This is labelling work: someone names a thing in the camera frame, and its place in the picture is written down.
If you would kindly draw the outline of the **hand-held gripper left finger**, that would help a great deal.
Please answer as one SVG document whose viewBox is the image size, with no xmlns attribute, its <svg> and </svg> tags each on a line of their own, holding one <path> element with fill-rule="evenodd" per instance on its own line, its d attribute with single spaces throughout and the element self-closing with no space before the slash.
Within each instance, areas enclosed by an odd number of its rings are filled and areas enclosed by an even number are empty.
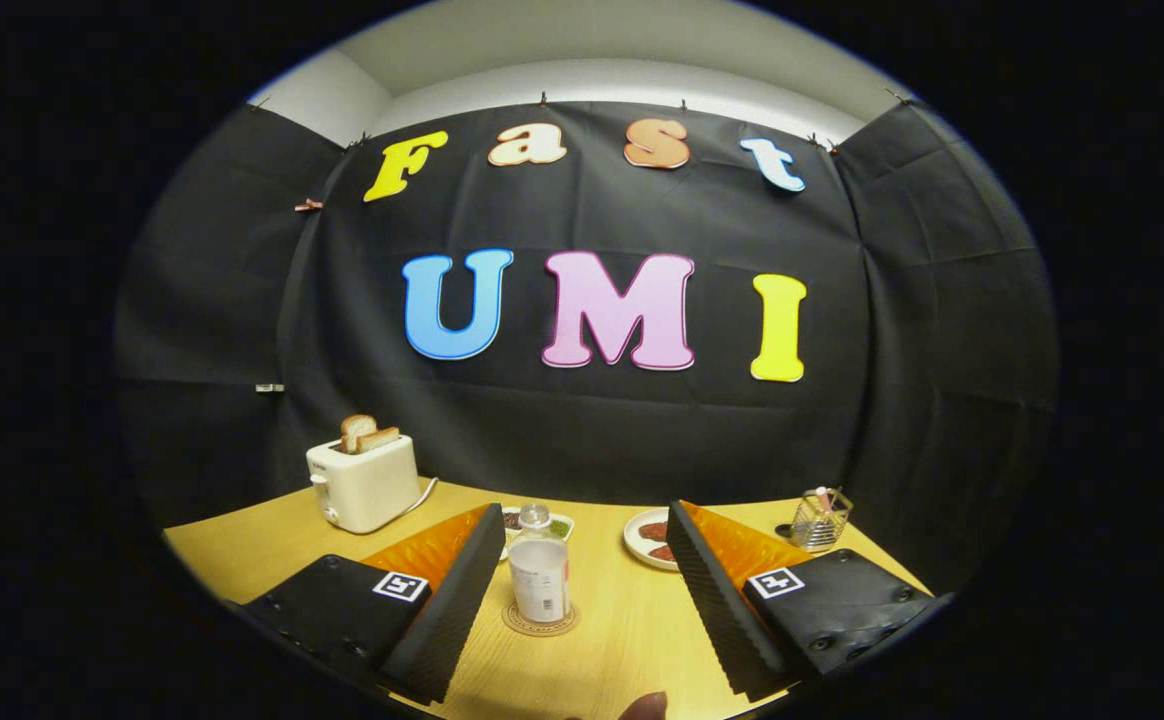
<svg viewBox="0 0 1164 720">
<path fill-rule="evenodd" d="M 501 502 L 372 553 L 326 553 L 233 611 L 365 691 L 441 703 L 505 543 Z"/>
</svg>

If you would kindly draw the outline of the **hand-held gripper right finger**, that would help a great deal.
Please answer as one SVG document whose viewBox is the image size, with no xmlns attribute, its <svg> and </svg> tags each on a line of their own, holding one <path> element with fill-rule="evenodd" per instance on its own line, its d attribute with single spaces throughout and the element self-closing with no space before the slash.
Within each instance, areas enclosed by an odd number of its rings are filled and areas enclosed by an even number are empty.
<svg viewBox="0 0 1164 720">
<path fill-rule="evenodd" d="M 953 598 L 860 553 L 814 557 L 695 502 L 672 502 L 666 539 L 730 687 L 751 701 L 851 673 Z"/>
</svg>

